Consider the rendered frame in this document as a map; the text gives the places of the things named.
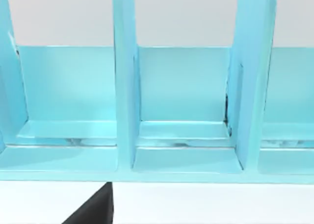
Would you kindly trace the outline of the light blue rack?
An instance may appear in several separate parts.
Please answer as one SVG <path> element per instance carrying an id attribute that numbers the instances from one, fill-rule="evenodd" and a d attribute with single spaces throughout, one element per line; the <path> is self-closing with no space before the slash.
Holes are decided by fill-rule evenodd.
<path id="1" fill-rule="evenodd" d="M 19 46 L 0 0 L 0 180 L 314 184 L 314 47 L 237 0 L 230 47 Z"/>

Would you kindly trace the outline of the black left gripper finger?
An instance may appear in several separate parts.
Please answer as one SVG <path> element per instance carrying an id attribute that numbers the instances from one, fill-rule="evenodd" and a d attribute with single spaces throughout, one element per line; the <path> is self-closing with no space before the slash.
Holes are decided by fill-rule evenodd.
<path id="1" fill-rule="evenodd" d="M 62 224 L 113 224 L 112 182 L 106 182 Z"/>

